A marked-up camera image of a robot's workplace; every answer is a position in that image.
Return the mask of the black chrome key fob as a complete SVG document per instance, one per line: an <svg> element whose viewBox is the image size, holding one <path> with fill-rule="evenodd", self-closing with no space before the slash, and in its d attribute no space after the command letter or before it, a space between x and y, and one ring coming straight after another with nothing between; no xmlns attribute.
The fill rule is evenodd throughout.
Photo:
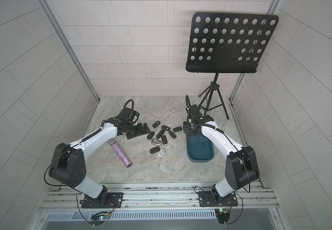
<svg viewBox="0 0 332 230"><path fill-rule="evenodd" d="M169 136L172 138L172 139L175 139L176 138L176 134L173 132L173 131L169 131L168 132Z"/></svg>

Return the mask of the teal storage tray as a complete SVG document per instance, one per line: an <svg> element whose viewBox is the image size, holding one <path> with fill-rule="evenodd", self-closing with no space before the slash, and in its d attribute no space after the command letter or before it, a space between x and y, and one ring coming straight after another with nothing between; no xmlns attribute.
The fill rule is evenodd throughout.
<svg viewBox="0 0 332 230"><path fill-rule="evenodd" d="M189 160L195 163L205 163L213 159L213 143L204 135L194 135L186 138Z"/></svg>

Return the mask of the black key fob bottom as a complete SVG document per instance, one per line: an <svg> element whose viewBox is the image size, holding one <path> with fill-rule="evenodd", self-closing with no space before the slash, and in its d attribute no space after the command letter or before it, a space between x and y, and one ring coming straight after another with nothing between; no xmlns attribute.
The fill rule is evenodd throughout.
<svg viewBox="0 0 332 230"><path fill-rule="evenodd" d="M150 149L150 154L158 153L160 150L161 150L160 147L156 146L156 147Z"/></svg>

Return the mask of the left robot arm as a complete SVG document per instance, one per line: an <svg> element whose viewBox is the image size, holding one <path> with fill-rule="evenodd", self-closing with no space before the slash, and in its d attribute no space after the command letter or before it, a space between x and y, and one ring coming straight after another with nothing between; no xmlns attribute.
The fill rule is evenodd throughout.
<svg viewBox="0 0 332 230"><path fill-rule="evenodd" d="M144 135L144 125L117 118L103 120L101 126L87 136L70 144L59 144L48 167L49 177L85 194L97 203L106 203L107 188L87 175L85 160L101 145L116 136L134 138Z"/></svg>

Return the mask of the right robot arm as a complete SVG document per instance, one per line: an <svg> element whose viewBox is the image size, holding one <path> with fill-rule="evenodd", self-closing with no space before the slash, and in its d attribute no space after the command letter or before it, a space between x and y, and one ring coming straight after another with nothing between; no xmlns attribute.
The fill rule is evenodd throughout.
<svg viewBox="0 0 332 230"><path fill-rule="evenodd" d="M201 134L206 137L217 147L226 160L224 178L213 185L211 189L215 199L226 197L259 179L260 173L255 150L232 140L218 127L216 122L190 124L185 121L183 128L184 133L188 136Z"/></svg>

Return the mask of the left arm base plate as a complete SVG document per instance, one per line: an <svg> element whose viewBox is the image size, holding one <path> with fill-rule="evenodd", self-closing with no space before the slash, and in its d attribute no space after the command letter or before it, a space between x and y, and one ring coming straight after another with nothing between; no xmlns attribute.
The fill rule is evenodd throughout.
<svg viewBox="0 0 332 230"><path fill-rule="evenodd" d="M84 199L79 202L83 209L112 209L121 208L124 193L103 193L94 199L85 195Z"/></svg>

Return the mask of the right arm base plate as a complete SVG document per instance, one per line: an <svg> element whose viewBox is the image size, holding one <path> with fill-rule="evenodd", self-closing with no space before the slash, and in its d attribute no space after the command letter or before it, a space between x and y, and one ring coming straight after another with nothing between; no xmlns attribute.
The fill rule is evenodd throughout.
<svg viewBox="0 0 332 230"><path fill-rule="evenodd" d="M238 201L236 195L231 193L227 196L220 197L218 194L213 195L211 191L198 191L199 205L201 207L236 207Z"/></svg>

